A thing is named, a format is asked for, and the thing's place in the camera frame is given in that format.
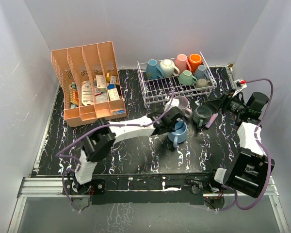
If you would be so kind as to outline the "teal green cup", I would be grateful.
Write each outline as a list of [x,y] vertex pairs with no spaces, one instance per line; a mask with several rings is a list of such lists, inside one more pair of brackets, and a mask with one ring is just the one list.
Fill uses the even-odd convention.
[[197,78],[191,71],[185,70],[178,76],[178,82],[182,85],[193,85],[197,82]]

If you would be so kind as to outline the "orange mug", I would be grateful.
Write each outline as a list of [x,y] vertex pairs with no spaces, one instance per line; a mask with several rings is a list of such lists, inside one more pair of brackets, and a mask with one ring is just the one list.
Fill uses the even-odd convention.
[[188,57],[188,62],[192,73],[195,73],[196,69],[203,64],[202,57],[199,54],[191,54]]

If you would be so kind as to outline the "pink mug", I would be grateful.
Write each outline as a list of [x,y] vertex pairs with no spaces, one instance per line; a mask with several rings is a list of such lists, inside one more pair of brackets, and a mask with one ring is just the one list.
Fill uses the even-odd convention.
[[175,60],[175,66],[179,69],[180,73],[185,70],[192,71],[189,64],[188,57],[185,54],[179,54]]

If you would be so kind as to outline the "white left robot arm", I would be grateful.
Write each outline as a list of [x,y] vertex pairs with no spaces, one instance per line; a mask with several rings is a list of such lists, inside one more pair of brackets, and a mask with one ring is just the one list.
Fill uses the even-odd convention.
[[169,107],[164,112],[155,112],[133,120],[109,122],[101,118],[94,123],[94,129],[61,150],[57,157],[77,143],[81,143],[80,157],[72,157],[78,164],[75,170],[68,168],[62,177],[63,188],[70,185],[78,194],[98,195],[105,193],[106,181],[93,179],[99,161],[103,160],[114,144],[139,136],[153,136],[174,132],[176,124],[184,117],[178,107]]

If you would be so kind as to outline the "light blue mug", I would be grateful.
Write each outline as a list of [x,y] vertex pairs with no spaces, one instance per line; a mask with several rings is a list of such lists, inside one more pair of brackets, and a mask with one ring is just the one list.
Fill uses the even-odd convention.
[[183,143],[188,137],[188,127],[186,122],[183,120],[177,122],[175,130],[170,132],[167,137],[172,142],[174,148],[176,148],[178,144]]

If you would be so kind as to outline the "grey-blue printed mug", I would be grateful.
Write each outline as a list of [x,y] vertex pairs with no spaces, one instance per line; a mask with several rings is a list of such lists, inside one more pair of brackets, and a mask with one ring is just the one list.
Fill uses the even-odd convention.
[[200,80],[200,79],[206,79],[208,80],[208,75],[207,75],[207,69],[204,65],[199,65],[198,68],[194,72],[194,76]]

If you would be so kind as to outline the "white mug blue handle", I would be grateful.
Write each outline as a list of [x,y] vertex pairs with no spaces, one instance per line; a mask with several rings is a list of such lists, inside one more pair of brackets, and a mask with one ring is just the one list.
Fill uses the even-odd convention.
[[146,76],[149,80],[164,78],[164,71],[161,69],[157,60],[150,59],[146,66]]

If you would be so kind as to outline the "cream speckled mug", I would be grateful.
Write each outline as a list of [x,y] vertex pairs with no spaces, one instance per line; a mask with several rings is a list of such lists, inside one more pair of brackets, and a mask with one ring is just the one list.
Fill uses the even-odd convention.
[[178,76],[180,74],[180,70],[170,59],[164,59],[160,61],[160,68],[164,72],[165,77]]

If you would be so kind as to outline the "olive grey small cup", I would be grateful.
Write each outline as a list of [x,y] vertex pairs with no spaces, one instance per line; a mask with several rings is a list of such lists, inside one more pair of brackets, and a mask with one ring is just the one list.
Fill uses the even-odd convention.
[[205,88],[208,86],[209,86],[209,81],[207,79],[204,79],[204,78],[198,79],[196,82],[196,85],[195,85],[196,88]]

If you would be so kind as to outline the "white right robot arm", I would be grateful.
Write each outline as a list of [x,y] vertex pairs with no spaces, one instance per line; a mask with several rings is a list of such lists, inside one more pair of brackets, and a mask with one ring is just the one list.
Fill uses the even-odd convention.
[[218,168],[207,179],[207,189],[213,193],[219,192],[225,186],[236,189],[253,198],[257,198],[263,190],[268,169],[268,159],[260,148],[256,139],[259,138],[261,128],[256,130],[260,123],[259,117],[269,98],[261,92],[253,92],[245,103],[235,90],[224,93],[222,96],[205,101],[205,104],[214,112],[229,111],[236,115],[235,125],[240,140],[239,155],[232,165]]

